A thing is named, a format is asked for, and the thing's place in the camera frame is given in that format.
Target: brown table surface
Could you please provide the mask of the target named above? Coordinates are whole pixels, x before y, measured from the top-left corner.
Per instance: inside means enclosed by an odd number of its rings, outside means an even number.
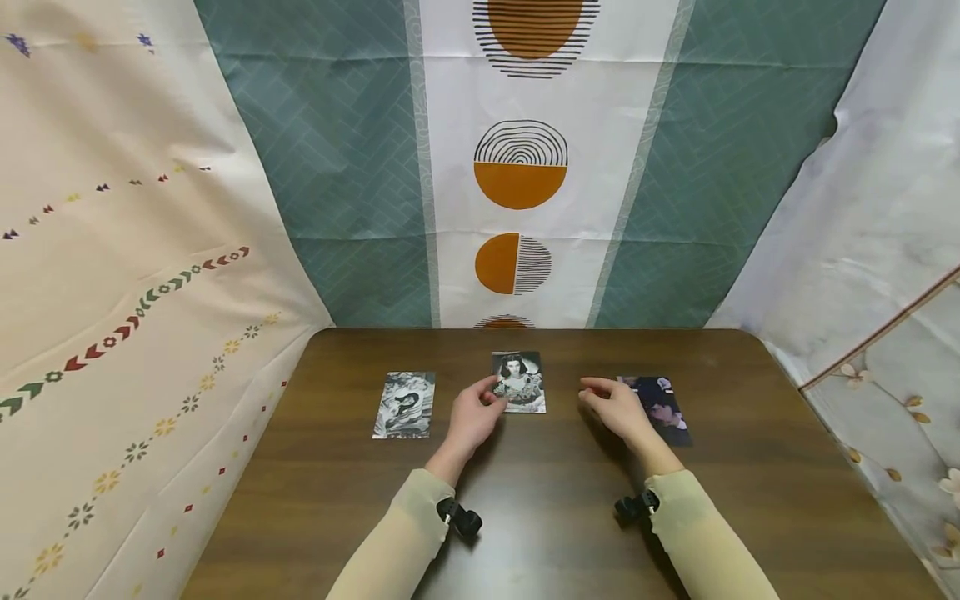
[[[416,597],[686,597],[656,538],[612,518],[639,476],[578,411],[586,374],[670,378],[694,440],[678,455],[781,598],[942,597],[751,336],[426,329],[332,329],[310,342],[183,597],[325,597],[493,350],[540,351],[547,413],[505,416],[471,461],[458,496],[484,519],[481,539],[470,549],[451,534]],[[387,371],[437,374],[429,439],[371,439]]]

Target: photograph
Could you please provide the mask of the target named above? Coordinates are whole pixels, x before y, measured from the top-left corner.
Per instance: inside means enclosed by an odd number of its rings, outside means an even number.
[[[654,429],[670,445],[693,445],[684,413],[680,410],[673,384],[666,377],[620,375],[616,378],[630,386]]]
[[[383,386],[373,424],[375,440],[421,440],[430,437],[433,416],[432,372],[391,371]]]
[[[493,395],[507,399],[506,412],[546,412],[539,352],[494,352],[492,362],[492,373],[496,375]]]

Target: black wrist strap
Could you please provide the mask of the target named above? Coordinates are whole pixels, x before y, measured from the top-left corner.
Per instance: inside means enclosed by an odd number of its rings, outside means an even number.
[[[453,498],[444,498],[437,503],[437,515],[465,540],[476,538],[480,528],[483,527],[483,519],[480,515],[474,511],[465,511],[464,507]]]

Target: photo of woman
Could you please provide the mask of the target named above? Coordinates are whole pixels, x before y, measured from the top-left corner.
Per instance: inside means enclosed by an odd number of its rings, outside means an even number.
[[[493,394],[507,399],[508,413],[545,413],[543,369],[539,352],[494,352]]]
[[[389,372],[373,424],[375,440],[430,437],[433,414],[432,372]]]

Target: hand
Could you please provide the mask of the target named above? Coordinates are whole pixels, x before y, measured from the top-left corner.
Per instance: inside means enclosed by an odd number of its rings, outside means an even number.
[[[647,476],[684,470],[684,465],[647,419],[640,398],[626,383],[602,377],[580,379],[580,399],[634,452]]]
[[[473,452],[487,440],[507,409],[507,400],[497,398],[490,391],[494,383],[496,375],[490,375],[457,395],[450,411],[446,439],[427,461],[426,469],[453,488]]]

